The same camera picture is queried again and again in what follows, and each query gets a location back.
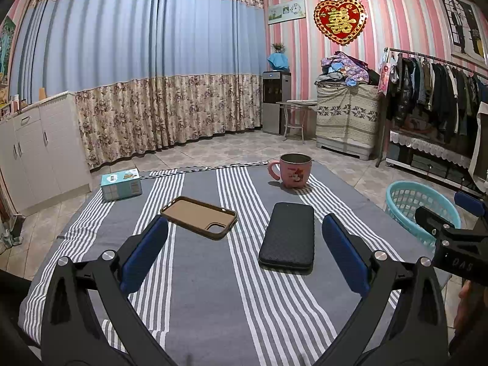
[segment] cabinet door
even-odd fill
[[[0,125],[0,169],[17,212],[33,206],[36,201],[20,159],[13,119]]]
[[[40,110],[46,149],[61,192],[91,183],[74,101],[48,102],[41,105]]]
[[[37,203],[59,195],[42,134],[41,121],[33,122],[15,132],[20,158]]]

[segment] white cabinet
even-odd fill
[[[0,123],[0,170],[18,212],[91,189],[74,94],[52,96]]]
[[[0,167],[8,195],[17,210],[24,210],[36,202],[20,159],[14,121],[0,125]]]

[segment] teal box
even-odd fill
[[[106,201],[142,194],[141,178],[137,169],[104,174],[101,186]]]

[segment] basket rim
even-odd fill
[[[437,196],[440,196],[441,198],[443,198],[451,207],[452,207],[452,211],[454,212],[454,219],[457,220],[457,221],[453,221],[453,224],[456,228],[460,228],[461,227],[461,217],[459,216],[459,213],[457,211],[457,209],[455,208],[455,206],[452,204],[451,201],[449,201],[449,199],[447,199],[444,195],[442,195],[441,193],[439,193],[437,190],[434,190],[432,187],[429,187],[425,184],[422,184],[422,183],[418,183],[416,181],[406,181],[406,180],[400,180],[400,181],[395,181],[393,183],[391,183],[387,189],[386,189],[386,205],[388,208],[390,208],[392,211],[394,211],[395,213],[395,216],[402,221],[402,223],[406,224],[407,226],[410,225],[410,224],[413,224],[416,226],[416,228],[420,229],[421,231],[423,231],[424,233],[428,234],[431,236],[431,234],[429,234],[427,231],[425,231],[421,226],[419,226],[416,222],[410,220],[408,217],[406,217],[401,211],[400,209],[398,208],[398,206],[395,205],[395,203],[393,202],[393,199],[391,198],[391,191],[392,191],[392,187],[396,187],[396,186],[399,186],[400,184],[414,184],[415,186],[417,187],[420,187],[420,188],[424,188],[426,189],[426,193],[435,193]]]

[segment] black case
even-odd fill
[[[259,262],[272,267],[307,270],[313,266],[313,207],[277,203],[259,250]]]

